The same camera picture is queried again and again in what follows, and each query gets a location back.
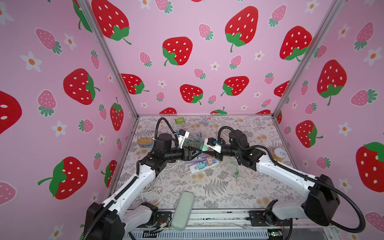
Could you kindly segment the pink charger plug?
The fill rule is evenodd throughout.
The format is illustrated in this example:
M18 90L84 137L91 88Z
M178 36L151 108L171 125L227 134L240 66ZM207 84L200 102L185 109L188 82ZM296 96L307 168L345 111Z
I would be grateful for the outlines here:
M207 158L206 162L207 162L208 166L211 166L213 164L213 159L212 158Z

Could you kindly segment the white blue power strip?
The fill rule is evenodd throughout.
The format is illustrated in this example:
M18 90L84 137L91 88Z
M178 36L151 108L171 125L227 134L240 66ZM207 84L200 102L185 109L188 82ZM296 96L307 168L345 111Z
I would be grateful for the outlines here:
M190 171L192 175L198 174L200 172L206 171L210 168L217 166L219 163L216 159L208 158L200 163L190 166Z

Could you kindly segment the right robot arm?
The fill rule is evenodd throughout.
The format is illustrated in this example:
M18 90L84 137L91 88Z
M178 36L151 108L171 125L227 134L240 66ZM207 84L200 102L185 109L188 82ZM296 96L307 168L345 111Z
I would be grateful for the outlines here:
M329 177L308 175L276 161L267 147L250 146L246 135L240 130L221 127L217 138L205 139L203 150L218 160L225 156L234 157L240 166L273 177L301 194L299 200L271 201L263 214L263 220L269 226L275 226L283 220L292 222L304 218L317 225L333 225L349 233L361 233L366 228L363 212L351 198L334 187ZM357 213L359 225L356 228L348 228L332 220L340 205L340 198L345 199Z

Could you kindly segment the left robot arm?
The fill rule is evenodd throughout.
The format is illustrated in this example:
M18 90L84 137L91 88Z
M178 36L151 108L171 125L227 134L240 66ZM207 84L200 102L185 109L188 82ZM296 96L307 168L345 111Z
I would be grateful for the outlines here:
M185 147L189 132L180 129L170 134L155 132L149 153L137 161L136 172L115 193L101 204L93 203L87 210L83 238L85 240L121 240L136 227L154 222L158 208L148 202L129 211L130 205L143 189L156 179L167 163L191 161L202 153Z

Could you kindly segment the purple power strip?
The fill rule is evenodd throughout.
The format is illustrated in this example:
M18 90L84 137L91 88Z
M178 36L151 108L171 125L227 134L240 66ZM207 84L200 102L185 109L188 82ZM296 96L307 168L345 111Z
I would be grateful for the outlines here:
M189 165L198 164L198 163L200 163L202 161L205 161L207 158L210 158L210 157L211 156L209 156L207 154L200 154L199 156L197 156L193 160L189 161L188 164Z

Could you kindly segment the green snack packet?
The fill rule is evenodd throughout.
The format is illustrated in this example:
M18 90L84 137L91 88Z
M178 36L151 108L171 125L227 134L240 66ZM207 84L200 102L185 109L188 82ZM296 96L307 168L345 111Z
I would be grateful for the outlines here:
M183 124L183 123L185 123L185 119L184 118L178 118L178 119L175 119L175 122L177 125Z

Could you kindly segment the small clear packet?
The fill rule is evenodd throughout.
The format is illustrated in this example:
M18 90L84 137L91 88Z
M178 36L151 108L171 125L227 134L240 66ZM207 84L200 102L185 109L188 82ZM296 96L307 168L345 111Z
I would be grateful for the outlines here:
M216 122L218 121L218 118L216 117L208 117L208 118L203 118L204 122Z

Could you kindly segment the yellow tape roll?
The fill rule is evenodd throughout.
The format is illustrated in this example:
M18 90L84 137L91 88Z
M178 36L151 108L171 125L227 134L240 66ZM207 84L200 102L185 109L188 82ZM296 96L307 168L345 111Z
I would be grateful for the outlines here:
M273 158L278 162L283 162L288 157L288 154L283 148L275 148L272 151Z

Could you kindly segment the pale green oblong case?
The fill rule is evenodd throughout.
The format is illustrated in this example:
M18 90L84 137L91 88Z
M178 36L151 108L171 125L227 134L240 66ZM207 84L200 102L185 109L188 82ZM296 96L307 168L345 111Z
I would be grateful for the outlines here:
M195 195L193 193L182 193L171 221L172 229L183 231L186 228L193 209L194 201Z

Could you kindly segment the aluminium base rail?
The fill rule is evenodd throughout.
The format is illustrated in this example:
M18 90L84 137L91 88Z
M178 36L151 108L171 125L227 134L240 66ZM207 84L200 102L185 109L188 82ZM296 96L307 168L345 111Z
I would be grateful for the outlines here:
M115 214L101 219L84 240L340 240L339 231L308 219L278 220L267 224L264 212L235 209L192 210L183 230L172 224L174 210L140 206L120 220Z

